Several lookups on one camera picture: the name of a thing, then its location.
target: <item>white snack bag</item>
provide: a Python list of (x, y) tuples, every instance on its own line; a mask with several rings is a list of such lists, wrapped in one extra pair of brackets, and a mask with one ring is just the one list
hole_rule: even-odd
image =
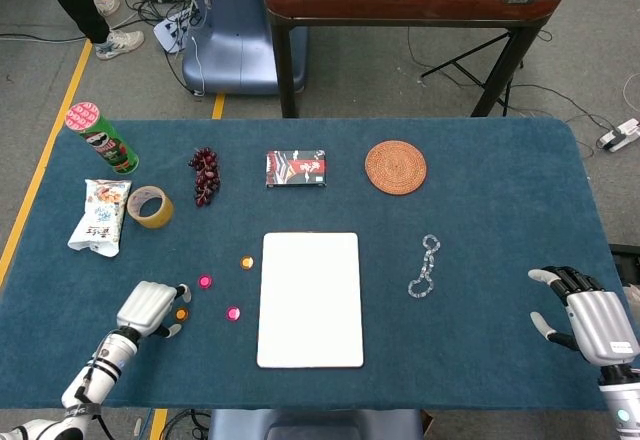
[(131, 188), (130, 180), (85, 180), (84, 215), (68, 245), (74, 250), (89, 247), (105, 257), (120, 251), (120, 230)]

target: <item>white board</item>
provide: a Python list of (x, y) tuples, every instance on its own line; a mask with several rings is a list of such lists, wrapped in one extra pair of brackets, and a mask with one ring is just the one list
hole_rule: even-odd
[(268, 233), (262, 251), (258, 365), (361, 367), (355, 233)]

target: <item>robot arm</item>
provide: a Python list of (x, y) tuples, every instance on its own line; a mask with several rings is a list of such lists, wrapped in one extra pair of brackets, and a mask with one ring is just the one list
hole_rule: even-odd
[(587, 362), (600, 367), (600, 392), (620, 438), (640, 437), (640, 375), (631, 368), (640, 346), (618, 296), (570, 267), (531, 270), (529, 277), (546, 283), (558, 295), (573, 335), (558, 333), (542, 315), (531, 312), (535, 327), (550, 342), (579, 351)]
[(162, 325), (173, 301), (191, 301), (186, 285), (169, 287), (140, 282), (117, 315), (118, 328), (109, 332), (97, 350), (62, 395), (67, 409), (64, 420), (32, 420), (0, 433), (0, 440), (83, 440), (93, 418), (100, 417), (100, 406), (115, 386), (122, 369), (138, 351), (138, 342), (149, 335), (165, 338), (176, 335), (181, 325)]

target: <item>box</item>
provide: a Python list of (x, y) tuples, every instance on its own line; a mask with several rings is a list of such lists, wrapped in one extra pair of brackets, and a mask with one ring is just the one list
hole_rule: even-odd
[(324, 150), (271, 150), (267, 152), (267, 187), (325, 186)]

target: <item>grape cluster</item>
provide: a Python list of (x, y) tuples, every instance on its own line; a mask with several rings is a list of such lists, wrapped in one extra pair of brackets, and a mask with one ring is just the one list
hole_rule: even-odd
[(209, 205), (213, 193), (220, 188), (218, 155), (209, 147), (199, 148), (188, 165), (196, 171), (196, 206)]

